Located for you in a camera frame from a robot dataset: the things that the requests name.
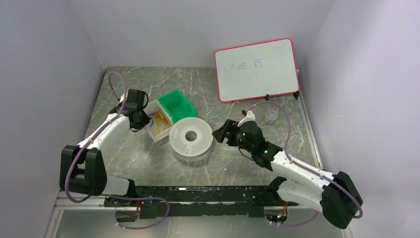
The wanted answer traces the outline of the white filament spool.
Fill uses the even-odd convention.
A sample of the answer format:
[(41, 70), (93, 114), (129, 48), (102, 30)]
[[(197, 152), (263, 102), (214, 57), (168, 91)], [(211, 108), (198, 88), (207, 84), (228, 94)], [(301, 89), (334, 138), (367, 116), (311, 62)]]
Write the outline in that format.
[(211, 126), (203, 119), (188, 117), (172, 126), (169, 143), (175, 155), (189, 163), (203, 159), (212, 145)]

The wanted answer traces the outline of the green plastic bin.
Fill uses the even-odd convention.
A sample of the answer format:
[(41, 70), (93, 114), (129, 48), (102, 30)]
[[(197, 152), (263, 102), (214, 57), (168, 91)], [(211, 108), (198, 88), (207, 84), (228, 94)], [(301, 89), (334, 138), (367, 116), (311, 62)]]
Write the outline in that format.
[(179, 89), (172, 90), (160, 96), (157, 100), (173, 123), (177, 123), (184, 118), (197, 117), (194, 106)]

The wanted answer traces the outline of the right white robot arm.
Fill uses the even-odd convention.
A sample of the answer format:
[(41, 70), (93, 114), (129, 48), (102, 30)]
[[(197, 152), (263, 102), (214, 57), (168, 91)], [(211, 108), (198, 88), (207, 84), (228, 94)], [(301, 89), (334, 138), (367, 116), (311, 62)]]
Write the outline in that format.
[(228, 119), (212, 135), (218, 143), (225, 141), (249, 152), (258, 166), (285, 176), (285, 181), (275, 186), (282, 200), (312, 208), (340, 229), (363, 215), (363, 200), (347, 173), (323, 171), (294, 158), (284, 147), (267, 141), (254, 121)]

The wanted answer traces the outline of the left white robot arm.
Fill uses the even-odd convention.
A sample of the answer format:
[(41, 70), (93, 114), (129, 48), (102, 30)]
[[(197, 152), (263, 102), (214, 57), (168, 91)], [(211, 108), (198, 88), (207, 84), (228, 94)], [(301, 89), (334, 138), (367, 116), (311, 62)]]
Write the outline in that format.
[(112, 144), (126, 131), (139, 131), (150, 118), (144, 111), (149, 102), (146, 92), (129, 89), (101, 126), (77, 145), (67, 145), (61, 152), (60, 189), (87, 196), (117, 195), (136, 197), (131, 179), (109, 176), (104, 157)]

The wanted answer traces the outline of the red framed whiteboard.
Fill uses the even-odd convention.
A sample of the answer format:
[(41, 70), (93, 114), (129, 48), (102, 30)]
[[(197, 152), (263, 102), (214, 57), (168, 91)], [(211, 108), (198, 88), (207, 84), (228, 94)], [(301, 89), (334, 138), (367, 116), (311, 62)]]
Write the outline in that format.
[(217, 50), (214, 60), (221, 102), (300, 90), (293, 43), (289, 38)]

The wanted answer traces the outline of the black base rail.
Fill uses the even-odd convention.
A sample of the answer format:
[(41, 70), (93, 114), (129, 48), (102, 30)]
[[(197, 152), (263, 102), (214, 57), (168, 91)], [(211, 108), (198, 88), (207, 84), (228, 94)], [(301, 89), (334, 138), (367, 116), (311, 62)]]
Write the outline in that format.
[(104, 207), (116, 210), (119, 222), (137, 219), (197, 216), (235, 216), (265, 218), (273, 223), (284, 223), (287, 209), (296, 206), (281, 200), (273, 187), (207, 186), (171, 187), (138, 186), (140, 201), (107, 197)]

